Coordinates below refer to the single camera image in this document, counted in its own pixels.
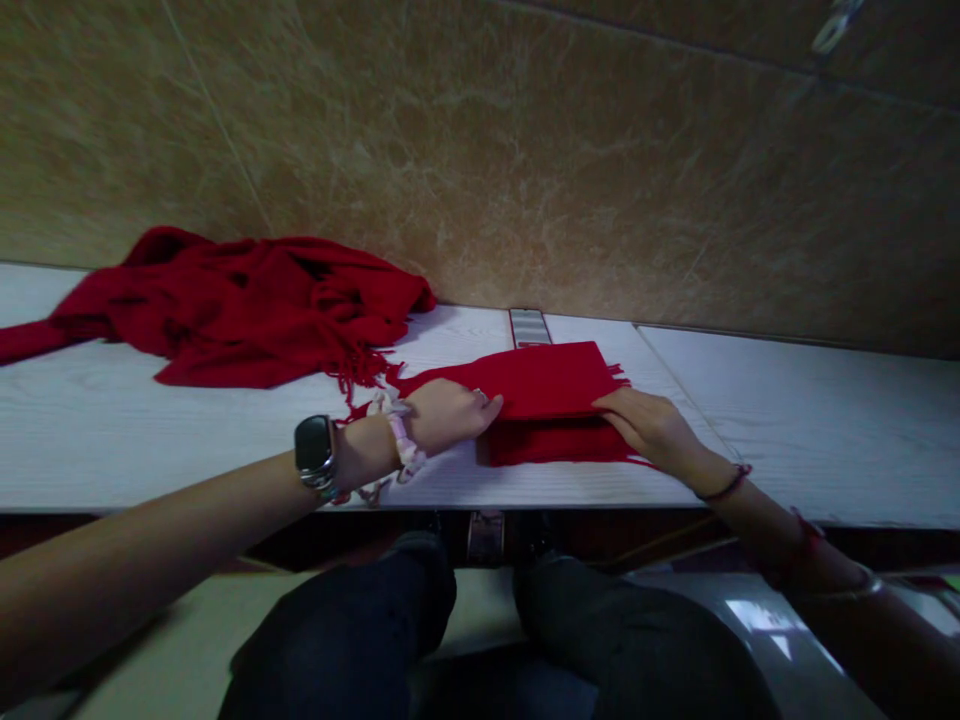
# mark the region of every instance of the white wooden table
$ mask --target white wooden table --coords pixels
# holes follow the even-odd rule
[[[0,265],[0,325],[46,316],[82,276]],[[637,332],[608,320],[546,320],[554,342],[596,341],[635,387],[669,397],[708,446],[731,458],[742,454],[757,466],[759,484],[811,518],[960,526],[960,372],[953,364]],[[506,312],[441,306],[413,318],[393,359],[414,374],[510,347]],[[346,414],[326,376],[267,391],[181,388],[152,380],[164,363],[126,345],[92,342],[0,368],[0,512],[128,507],[288,449],[307,415]],[[369,393],[358,389],[357,400]],[[391,486],[382,505],[699,503],[676,481],[638,465],[488,468],[464,444],[408,485]]]

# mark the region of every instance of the dark pants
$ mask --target dark pants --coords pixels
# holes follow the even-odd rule
[[[559,556],[518,571],[514,592],[543,658],[527,675],[539,678],[544,706],[564,698],[561,685],[569,691],[560,703],[569,713],[553,717],[583,717],[573,698],[585,696],[596,718],[779,717],[747,648],[683,596]],[[407,672],[440,644],[455,599],[442,546],[426,533],[404,535],[371,565],[312,578],[237,653],[221,718],[408,717]],[[578,683],[596,690],[585,694]]]

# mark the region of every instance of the red scarf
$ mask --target red scarf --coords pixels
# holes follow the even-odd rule
[[[487,431],[490,464],[519,465],[558,460],[635,462],[636,452],[592,406],[629,381],[615,376],[594,342],[539,345],[488,355],[466,365],[427,370],[387,382],[406,397],[424,383],[446,378],[487,397],[503,395],[503,410]]]
[[[0,365],[103,338],[168,358],[156,376],[167,385],[270,388],[325,372],[349,402],[392,367],[373,348],[435,305],[424,278],[330,240],[215,244],[158,227],[46,320],[0,330]]]

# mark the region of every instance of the brown marble tile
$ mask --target brown marble tile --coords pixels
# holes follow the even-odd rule
[[[828,70],[900,97],[960,109],[960,5],[864,3]]]
[[[831,0],[534,0],[545,9],[657,33],[681,43],[960,108],[960,6],[868,0],[829,59],[811,54]]]
[[[278,234],[462,304],[957,330],[953,116],[491,3],[175,7]]]
[[[657,319],[778,82],[483,2],[175,7],[277,233],[467,304]]]
[[[665,321],[771,333],[789,317],[792,334],[943,354],[960,331],[960,120],[812,83],[769,110],[733,224]]]
[[[953,114],[479,0],[171,6],[0,10],[0,257],[311,234],[450,302],[956,352]]]
[[[151,225],[264,234],[161,4],[0,5],[0,257],[113,264]]]
[[[831,0],[535,0],[627,28],[750,58],[813,67],[810,44]]]

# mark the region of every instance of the forearm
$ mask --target forearm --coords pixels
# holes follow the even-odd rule
[[[785,597],[888,715],[915,717],[922,709],[920,714],[935,717],[938,708],[944,710],[943,699],[960,692],[957,648],[889,589],[855,601],[801,599],[860,588],[864,572],[826,542],[797,559],[804,542],[797,517],[753,483],[744,482],[711,507],[761,565],[783,567],[796,560]]]
[[[340,431],[337,485],[395,469],[382,418]],[[98,520],[0,563],[0,708],[78,667],[224,562],[307,515],[292,452]]]

